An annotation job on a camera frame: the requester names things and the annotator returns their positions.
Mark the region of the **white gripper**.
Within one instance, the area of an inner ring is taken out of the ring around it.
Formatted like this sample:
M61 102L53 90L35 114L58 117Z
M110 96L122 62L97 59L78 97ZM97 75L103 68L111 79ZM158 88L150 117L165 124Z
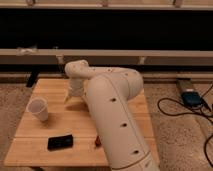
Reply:
M65 96L64 103L71 97L79 97L84 93L84 82L82 79L69 79L68 95Z

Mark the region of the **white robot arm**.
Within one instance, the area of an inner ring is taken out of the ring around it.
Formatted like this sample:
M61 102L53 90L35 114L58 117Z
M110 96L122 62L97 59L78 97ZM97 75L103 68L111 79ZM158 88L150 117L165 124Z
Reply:
M129 68L90 67L86 60L65 65L66 100L83 96L111 171L160 171L128 101L143 89L140 73Z

